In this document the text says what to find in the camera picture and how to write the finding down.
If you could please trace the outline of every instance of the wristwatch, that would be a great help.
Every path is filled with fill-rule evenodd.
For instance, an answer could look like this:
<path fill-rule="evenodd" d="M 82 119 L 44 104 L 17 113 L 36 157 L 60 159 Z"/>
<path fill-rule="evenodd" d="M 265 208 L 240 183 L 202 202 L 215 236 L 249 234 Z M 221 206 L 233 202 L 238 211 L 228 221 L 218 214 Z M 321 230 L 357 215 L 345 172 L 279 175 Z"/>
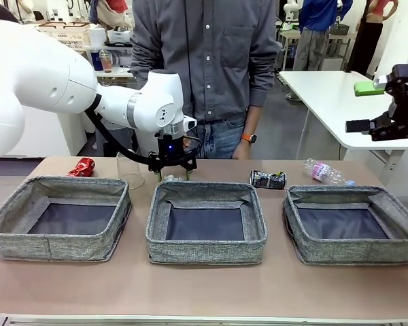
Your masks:
<path fill-rule="evenodd" d="M 242 134 L 242 139 L 249 144 L 254 144 L 257 141 L 257 136 L 255 134 Z"/>

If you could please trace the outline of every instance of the white basket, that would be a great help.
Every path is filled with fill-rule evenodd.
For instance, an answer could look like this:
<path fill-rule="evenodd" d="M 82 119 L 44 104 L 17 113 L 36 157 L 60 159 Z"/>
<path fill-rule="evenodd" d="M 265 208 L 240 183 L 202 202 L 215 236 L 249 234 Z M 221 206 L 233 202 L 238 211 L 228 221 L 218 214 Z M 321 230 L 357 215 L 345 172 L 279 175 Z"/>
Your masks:
<path fill-rule="evenodd" d="M 75 51 L 84 51 L 84 46 L 90 44 L 88 22 L 47 22 L 38 29 Z"/>

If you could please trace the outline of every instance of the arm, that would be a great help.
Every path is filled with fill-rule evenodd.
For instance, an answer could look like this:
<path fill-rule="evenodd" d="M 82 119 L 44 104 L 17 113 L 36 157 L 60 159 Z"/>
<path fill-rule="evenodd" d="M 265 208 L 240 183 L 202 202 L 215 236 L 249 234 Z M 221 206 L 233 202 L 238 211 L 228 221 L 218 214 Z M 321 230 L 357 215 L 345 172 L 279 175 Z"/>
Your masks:
<path fill-rule="evenodd" d="M 341 8 L 340 19 L 343 20 L 345 18 L 347 12 L 352 7 L 353 0 L 343 0 L 343 7 Z"/>
<path fill-rule="evenodd" d="M 274 0 L 262 0 L 261 16 L 258 26 L 252 35 L 250 48 L 250 106 L 246 116 L 244 134 L 254 134 L 260 121 L 267 92 L 273 85 L 274 64 L 277 53 L 282 46 L 275 40 L 275 6 Z M 233 158 L 248 159 L 250 144 L 241 140 Z"/>
<path fill-rule="evenodd" d="M 33 4 L 27 0 L 18 0 L 18 5 L 28 14 L 32 12 Z"/>
<path fill-rule="evenodd" d="M 399 6 L 399 0 L 394 0 L 394 1 L 393 1 L 393 8 L 390 10 L 390 12 L 388 13 L 388 15 L 384 17 L 384 20 L 387 20 L 387 19 L 389 19 L 391 16 L 393 16 L 394 13 L 396 12 L 398 6 Z"/>
<path fill-rule="evenodd" d="M 162 41 L 156 25 L 155 0 L 134 0 L 135 30 L 132 38 L 130 70 L 139 86 L 145 85 L 148 72 L 163 68 Z"/>

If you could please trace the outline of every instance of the green object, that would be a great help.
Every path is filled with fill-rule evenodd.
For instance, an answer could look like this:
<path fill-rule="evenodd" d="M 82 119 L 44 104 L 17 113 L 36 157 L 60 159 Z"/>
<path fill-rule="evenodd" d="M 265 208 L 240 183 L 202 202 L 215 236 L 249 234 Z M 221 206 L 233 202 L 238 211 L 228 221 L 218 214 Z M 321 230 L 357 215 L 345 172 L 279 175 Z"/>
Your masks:
<path fill-rule="evenodd" d="M 376 89 L 373 81 L 360 81 L 354 85 L 355 96 L 380 95 L 384 89 Z"/>

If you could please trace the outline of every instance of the clear plastic cup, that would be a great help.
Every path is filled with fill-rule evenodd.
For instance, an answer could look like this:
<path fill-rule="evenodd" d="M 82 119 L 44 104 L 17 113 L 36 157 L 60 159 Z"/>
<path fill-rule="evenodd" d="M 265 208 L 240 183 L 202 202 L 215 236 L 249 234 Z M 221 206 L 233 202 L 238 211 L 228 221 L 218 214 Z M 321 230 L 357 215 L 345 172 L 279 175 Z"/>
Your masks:
<path fill-rule="evenodd" d="M 101 65 L 105 73 L 112 72 L 112 53 L 109 51 L 101 50 L 99 53 Z"/>
<path fill-rule="evenodd" d="M 145 182 L 139 168 L 139 163 L 126 158 L 121 153 L 116 155 L 116 164 L 118 166 L 118 178 L 129 183 L 129 189 L 137 189 Z"/>

